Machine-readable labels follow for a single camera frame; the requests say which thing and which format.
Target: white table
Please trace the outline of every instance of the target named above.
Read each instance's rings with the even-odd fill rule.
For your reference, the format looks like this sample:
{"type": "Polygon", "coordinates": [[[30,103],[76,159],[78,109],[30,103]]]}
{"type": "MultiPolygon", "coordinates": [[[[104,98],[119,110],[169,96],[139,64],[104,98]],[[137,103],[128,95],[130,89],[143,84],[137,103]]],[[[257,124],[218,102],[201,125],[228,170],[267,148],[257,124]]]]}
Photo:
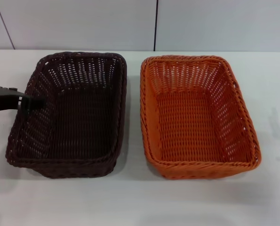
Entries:
{"type": "MultiPolygon", "coordinates": [[[[24,92],[40,58],[0,50],[0,86],[24,92]]],[[[118,52],[128,65],[124,144],[104,178],[45,178],[6,162],[15,110],[0,112],[0,226],[280,226],[280,53],[118,52]],[[218,55],[239,82],[263,161],[220,180],[165,180],[147,165],[140,130],[140,65],[164,54],[218,55]]]]}

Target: wicker basket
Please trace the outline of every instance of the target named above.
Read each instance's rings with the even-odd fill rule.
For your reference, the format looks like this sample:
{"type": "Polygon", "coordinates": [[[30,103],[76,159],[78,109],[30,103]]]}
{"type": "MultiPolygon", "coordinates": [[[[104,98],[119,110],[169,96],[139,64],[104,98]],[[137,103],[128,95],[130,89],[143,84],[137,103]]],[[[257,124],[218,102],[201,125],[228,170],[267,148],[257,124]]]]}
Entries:
{"type": "Polygon", "coordinates": [[[49,178],[112,172],[124,127],[127,66],[114,53],[56,53],[42,58],[25,94],[47,97],[29,117],[18,111],[7,161],[49,178]]]}
{"type": "Polygon", "coordinates": [[[238,83],[217,56],[144,60],[141,128],[147,160],[169,179],[222,178],[261,162],[238,83]]]}

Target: woven pattern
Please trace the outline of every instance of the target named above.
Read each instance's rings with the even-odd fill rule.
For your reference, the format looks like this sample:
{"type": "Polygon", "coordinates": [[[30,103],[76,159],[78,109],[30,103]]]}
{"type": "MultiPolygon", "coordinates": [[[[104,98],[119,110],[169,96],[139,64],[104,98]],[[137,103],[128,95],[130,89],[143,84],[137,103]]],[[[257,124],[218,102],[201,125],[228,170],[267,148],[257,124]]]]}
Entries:
{"type": "Polygon", "coordinates": [[[18,111],[8,138],[8,162],[50,178],[112,172],[123,140],[126,85],[127,66],[119,54],[44,57],[25,94],[47,97],[47,106],[27,118],[18,111]]]}
{"type": "Polygon", "coordinates": [[[169,179],[222,178],[261,153],[229,64],[217,56],[157,56],[141,67],[145,156],[169,179]]]}

